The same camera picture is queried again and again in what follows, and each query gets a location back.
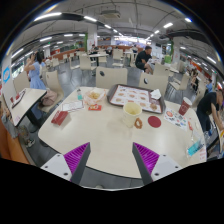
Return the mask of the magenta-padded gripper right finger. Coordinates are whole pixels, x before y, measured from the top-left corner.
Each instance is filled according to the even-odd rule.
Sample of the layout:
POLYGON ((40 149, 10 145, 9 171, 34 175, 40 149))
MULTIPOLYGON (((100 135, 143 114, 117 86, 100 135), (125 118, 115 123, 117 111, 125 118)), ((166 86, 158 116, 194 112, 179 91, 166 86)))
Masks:
POLYGON ((182 167, 168 155, 159 155, 138 143, 133 144, 132 153, 135 157, 144 185, 182 169, 182 167))

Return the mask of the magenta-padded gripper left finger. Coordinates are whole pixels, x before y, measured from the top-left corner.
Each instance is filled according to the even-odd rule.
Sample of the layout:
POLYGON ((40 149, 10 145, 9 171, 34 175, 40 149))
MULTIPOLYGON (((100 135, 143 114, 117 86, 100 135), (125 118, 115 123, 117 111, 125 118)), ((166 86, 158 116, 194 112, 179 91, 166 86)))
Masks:
POLYGON ((90 152, 90 143, 87 142, 66 154, 55 154, 41 168, 72 183, 79 184, 90 152))

